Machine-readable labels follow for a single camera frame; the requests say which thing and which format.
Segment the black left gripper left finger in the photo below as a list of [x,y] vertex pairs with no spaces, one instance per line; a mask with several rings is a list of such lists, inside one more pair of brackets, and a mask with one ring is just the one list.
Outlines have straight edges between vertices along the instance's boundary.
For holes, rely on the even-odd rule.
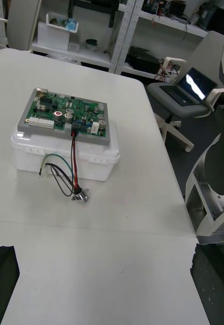
[[15,248],[0,246],[0,324],[20,275]]

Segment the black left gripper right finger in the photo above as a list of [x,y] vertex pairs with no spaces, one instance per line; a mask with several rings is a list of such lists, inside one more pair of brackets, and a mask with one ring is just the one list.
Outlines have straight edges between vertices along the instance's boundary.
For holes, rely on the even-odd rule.
[[210,324],[224,324],[224,244],[197,244],[190,269]]

